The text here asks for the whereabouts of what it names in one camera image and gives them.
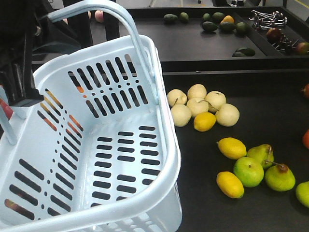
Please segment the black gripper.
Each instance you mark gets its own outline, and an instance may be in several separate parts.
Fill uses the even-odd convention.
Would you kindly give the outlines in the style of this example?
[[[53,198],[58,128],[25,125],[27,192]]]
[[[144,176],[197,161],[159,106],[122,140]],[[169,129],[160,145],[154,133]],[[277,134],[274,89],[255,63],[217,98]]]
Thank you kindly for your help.
[[[53,23],[46,0],[0,2],[0,84],[10,106],[28,107],[43,100],[32,74],[34,55],[69,54],[81,48],[63,21]]]

